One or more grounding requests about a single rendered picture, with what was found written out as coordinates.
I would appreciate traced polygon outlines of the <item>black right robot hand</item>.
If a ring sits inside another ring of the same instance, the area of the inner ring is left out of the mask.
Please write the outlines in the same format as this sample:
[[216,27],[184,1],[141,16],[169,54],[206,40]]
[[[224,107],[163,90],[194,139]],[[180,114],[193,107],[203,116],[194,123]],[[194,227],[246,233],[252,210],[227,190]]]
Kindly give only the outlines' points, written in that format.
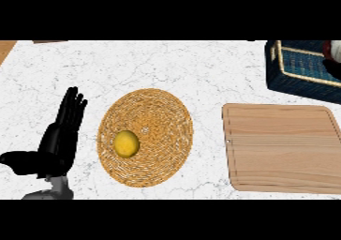
[[341,63],[336,63],[334,61],[324,59],[322,65],[331,77],[341,80]]

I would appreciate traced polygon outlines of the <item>round woven straw placemat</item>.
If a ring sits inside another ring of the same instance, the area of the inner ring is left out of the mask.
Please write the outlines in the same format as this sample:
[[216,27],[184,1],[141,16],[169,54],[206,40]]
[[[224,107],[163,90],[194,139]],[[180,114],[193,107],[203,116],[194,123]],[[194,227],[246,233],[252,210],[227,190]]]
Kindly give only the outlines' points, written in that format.
[[[129,130],[140,142],[128,158],[119,157],[113,148],[122,130]],[[193,120],[180,99],[154,88],[126,93],[104,112],[96,144],[101,167],[121,184],[147,188],[165,182],[193,146]]]

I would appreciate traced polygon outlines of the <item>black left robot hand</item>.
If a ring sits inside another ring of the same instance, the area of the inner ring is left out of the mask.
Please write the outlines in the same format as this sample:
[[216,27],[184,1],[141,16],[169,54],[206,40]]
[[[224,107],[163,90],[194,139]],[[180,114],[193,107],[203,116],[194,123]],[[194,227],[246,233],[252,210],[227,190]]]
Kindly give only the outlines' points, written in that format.
[[0,155],[0,164],[16,175],[34,174],[38,178],[68,173],[75,159],[78,131],[87,100],[78,88],[69,87],[62,98],[56,121],[47,126],[35,151],[12,151]]

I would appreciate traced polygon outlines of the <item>brown wooden panel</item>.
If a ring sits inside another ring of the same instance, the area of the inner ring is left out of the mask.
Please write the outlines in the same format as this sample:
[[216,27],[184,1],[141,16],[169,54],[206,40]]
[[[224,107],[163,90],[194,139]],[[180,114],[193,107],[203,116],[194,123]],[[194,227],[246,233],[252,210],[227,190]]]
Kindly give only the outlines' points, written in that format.
[[16,43],[15,40],[0,40],[0,65],[7,57],[7,54],[12,50],[15,43]]

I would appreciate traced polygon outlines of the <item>dark blue wicker basket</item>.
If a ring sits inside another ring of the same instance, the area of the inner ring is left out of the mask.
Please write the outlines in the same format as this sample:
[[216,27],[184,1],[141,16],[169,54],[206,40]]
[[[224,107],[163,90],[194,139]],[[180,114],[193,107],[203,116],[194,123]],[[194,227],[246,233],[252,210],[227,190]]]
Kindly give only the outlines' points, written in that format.
[[322,65],[322,40],[268,40],[265,84],[272,91],[341,104],[341,80]]

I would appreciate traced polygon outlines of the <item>wooden cutting board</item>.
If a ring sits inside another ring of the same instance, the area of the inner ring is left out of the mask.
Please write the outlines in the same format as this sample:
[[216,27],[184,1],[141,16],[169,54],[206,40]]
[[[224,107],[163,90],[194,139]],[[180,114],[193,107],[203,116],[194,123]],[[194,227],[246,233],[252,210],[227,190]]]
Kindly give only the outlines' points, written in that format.
[[327,107],[227,103],[221,118],[234,189],[341,194],[341,129]]

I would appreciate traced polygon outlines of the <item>yellow lemon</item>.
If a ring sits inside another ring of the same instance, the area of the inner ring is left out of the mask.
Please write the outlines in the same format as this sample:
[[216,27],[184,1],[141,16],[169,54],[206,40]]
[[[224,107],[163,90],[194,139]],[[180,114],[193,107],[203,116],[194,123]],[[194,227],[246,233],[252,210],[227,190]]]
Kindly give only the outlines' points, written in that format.
[[138,151],[140,143],[137,136],[128,130],[122,130],[113,139],[113,149],[119,157],[131,158]]

